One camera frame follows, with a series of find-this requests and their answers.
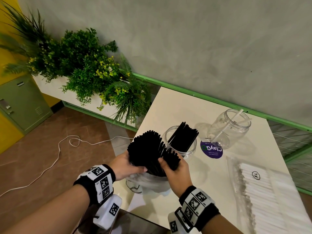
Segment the bundle of black straws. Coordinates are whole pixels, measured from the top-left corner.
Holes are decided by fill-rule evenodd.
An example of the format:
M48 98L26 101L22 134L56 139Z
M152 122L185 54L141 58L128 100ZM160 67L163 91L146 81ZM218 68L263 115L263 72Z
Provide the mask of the bundle of black straws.
M187 152L198 134L197 129L192 129L186 122L182 122L170 137L168 143L176 151Z
M155 131L147 131L135 137L128 146L130 163L146 167L149 174L165 177L166 174L158 162L158 158L162 157L172 170L176 170L180 159L177 153L166 148L161 140L160 134Z

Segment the pack of white straws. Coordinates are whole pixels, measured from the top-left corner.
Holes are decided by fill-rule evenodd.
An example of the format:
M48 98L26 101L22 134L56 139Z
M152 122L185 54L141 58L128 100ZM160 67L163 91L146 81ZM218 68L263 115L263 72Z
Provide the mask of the pack of white straws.
M312 233L312 223L289 174L229 157L228 168L242 232Z

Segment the white planter box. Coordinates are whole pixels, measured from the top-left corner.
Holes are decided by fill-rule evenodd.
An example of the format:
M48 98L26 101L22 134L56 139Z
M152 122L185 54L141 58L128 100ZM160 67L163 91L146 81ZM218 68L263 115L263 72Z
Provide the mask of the white planter box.
M35 82L37 83L40 91L44 94L48 94L50 96L53 96L55 98L59 98L65 102L71 103L75 106L87 109L89 111L92 111L94 113L100 114L102 116L108 117L113 119L114 114L117 112L115 105L105 105L103 110L100 111L96 107L99 107L101 105L102 100L98 95L94 95L91 98L91 103L86 104L85 106L82 106L81 103L76 99L76 93L72 91L62 92L62 86L66 85L68 79L67 77L58 77L56 79L51 80L50 83L47 83L45 81L45 78L41 75L33 76ZM129 126L135 127L135 124L127 122Z

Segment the purple sticker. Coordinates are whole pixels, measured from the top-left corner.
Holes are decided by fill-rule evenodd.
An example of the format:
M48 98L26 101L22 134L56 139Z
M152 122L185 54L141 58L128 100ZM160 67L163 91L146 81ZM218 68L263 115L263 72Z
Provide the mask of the purple sticker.
M221 147L215 146L210 142L200 142L200 147L204 154L211 158L221 158L223 154L223 149Z

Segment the white cable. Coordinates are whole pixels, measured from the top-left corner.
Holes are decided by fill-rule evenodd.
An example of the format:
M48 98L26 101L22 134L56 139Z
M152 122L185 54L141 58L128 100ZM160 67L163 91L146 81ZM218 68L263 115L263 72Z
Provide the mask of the white cable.
M116 137L121 137L121 138L125 138L125 139L133 139L133 138L123 137L123 136L117 135L117 136L115 136L115 137L112 138L112 139L104 140L104 141L101 141L101 142L98 142L98 143L89 143L88 141L81 140L80 137L79 137L78 135L69 135L69 136L67 136L66 138L62 139L60 142L62 142L63 140L67 139L67 138L70 137L70 136L77 136L77 137L78 137L78 138L71 138L71 139L69 140L69 144L72 145L72 146L74 146L74 147L78 147L78 146L80 145L80 141L86 142L86 143L91 144L91 145L96 145L96 144L100 144L100 143L103 143L103 142L106 142L106 141L111 141L111 140L115 139ZM71 143L71 140L72 140L72 139L78 140L78 141L79 141L79 142L78 142L78 145L73 145L73 144ZM58 153L58 155L57 155L57 159L55 160L55 162L54 162L50 167L48 167L47 169L45 169L45 170L41 173L41 175L40 175L39 177L37 177L34 181L32 181L29 185L10 189L10 190L4 192L2 195L0 195L0 197L3 196L5 193L7 193L7 192L9 192L9 191L18 190L18 189L26 188L26 187L30 186L30 185L33 184L35 181L37 181L37 179L39 179L39 178L43 175L43 173L45 173L46 170L49 170L50 168L52 168L53 165L58 161L58 159L59 159L59 157L60 157L60 142L58 143L59 153Z

